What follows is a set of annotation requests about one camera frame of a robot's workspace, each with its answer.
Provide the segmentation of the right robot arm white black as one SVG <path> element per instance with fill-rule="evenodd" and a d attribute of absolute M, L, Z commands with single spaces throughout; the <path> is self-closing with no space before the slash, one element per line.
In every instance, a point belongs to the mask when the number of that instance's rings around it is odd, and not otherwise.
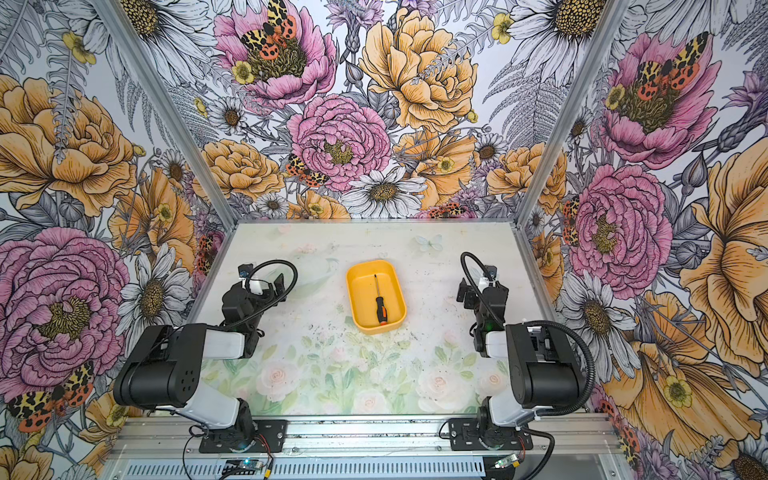
<path fill-rule="evenodd" d="M 543 413 L 566 415 L 584 403 L 588 380 L 571 346 L 573 336 L 548 321 L 501 324 L 509 290 L 488 284 L 482 290 L 462 280 L 456 301 L 475 314 L 470 332 L 481 357 L 504 362 L 508 385 L 482 398 L 474 420 L 448 421 L 454 451 L 518 450 L 533 446 L 524 429 Z"/>

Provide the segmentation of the orange black screwdriver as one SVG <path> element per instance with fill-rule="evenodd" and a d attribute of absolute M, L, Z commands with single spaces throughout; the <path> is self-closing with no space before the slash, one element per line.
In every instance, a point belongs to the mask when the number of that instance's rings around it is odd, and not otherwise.
<path fill-rule="evenodd" d="M 384 324 L 388 323 L 388 313 L 387 313 L 387 309 L 386 309 L 386 306 L 385 306 L 384 298 L 383 298 L 383 296 L 381 294 L 380 284 L 379 284 L 379 280 L 378 280 L 378 275 L 377 274 L 374 275 L 374 285 L 375 285 L 375 288 L 376 288 L 376 298 L 375 298 L 375 302 L 376 302 L 376 317 L 377 317 L 377 321 L 379 322 L 379 324 L 380 325 L 384 325 Z"/>

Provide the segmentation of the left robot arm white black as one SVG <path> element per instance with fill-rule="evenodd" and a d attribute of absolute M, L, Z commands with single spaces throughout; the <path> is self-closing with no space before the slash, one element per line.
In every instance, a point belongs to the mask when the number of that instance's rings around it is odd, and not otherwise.
<path fill-rule="evenodd" d="M 244 278 L 223 295 L 221 324 L 145 329 L 115 380 L 115 401 L 195 421 L 217 448 L 245 451 L 263 444 L 248 402 L 206 384 L 202 364 L 250 359 L 263 337 L 261 317 L 287 293 L 283 274 L 273 281 Z"/>

